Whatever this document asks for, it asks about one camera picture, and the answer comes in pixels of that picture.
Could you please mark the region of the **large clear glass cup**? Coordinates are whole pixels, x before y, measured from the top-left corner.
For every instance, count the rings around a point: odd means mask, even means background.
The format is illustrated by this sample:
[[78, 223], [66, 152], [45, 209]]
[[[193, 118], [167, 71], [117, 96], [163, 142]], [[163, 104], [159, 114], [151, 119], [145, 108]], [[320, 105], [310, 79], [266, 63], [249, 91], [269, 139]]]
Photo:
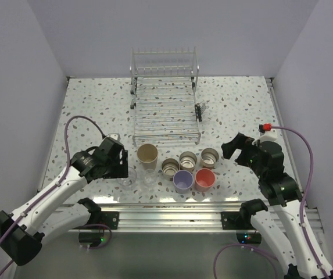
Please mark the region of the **large clear glass cup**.
[[137, 172], [134, 168], [129, 167], [128, 168], [128, 177], [126, 178], [118, 178], [116, 181], [119, 185], [126, 188], [131, 188], [135, 185], [135, 182], [137, 180]]

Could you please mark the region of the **small clear glass cup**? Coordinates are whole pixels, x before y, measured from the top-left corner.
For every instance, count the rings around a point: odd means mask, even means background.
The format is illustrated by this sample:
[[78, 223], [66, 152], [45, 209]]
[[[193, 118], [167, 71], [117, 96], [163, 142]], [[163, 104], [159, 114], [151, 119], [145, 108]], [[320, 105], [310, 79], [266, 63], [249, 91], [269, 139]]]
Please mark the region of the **small clear glass cup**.
[[144, 183], [147, 187], [151, 187], [157, 181], [157, 172], [154, 169], [147, 169], [144, 172]]

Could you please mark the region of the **tan paper cup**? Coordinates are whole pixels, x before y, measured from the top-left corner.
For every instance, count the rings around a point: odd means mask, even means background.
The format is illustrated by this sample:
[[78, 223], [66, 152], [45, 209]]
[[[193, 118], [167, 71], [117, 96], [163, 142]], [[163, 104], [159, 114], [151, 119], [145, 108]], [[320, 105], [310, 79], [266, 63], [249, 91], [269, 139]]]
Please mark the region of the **tan paper cup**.
[[143, 144], [137, 150], [138, 160], [145, 170], [155, 170], [158, 160], [158, 150], [152, 144]]

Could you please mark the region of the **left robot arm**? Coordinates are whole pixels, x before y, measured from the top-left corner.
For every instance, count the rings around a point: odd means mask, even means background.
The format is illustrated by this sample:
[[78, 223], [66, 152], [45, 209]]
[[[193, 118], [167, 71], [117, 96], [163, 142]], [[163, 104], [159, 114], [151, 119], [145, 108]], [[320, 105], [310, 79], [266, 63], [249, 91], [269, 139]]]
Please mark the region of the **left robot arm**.
[[119, 139], [119, 134], [109, 134], [99, 146], [75, 153], [40, 193], [12, 213], [0, 211], [0, 247], [18, 266], [38, 255], [42, 240], [53, 230], [43, 224], [69, 197], [94, 180], [128, 176], [128, 152]]

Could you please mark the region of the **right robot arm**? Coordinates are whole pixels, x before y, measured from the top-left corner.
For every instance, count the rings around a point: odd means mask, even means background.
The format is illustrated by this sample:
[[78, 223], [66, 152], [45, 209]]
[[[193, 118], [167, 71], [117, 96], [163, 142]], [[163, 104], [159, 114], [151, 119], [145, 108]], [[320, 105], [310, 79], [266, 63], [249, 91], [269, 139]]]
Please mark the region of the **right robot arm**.
[[308, 221], [297, 182], [284, 169], [284, 154], [268, 132], [259, 139], [237, 134], [222, 144], [223, 157], [249, 168], [267, 199], [242, 203], [238, 220], [254, 228], [267, 242], [285, 278], [333, 278], [333, 267], [319, 246]]

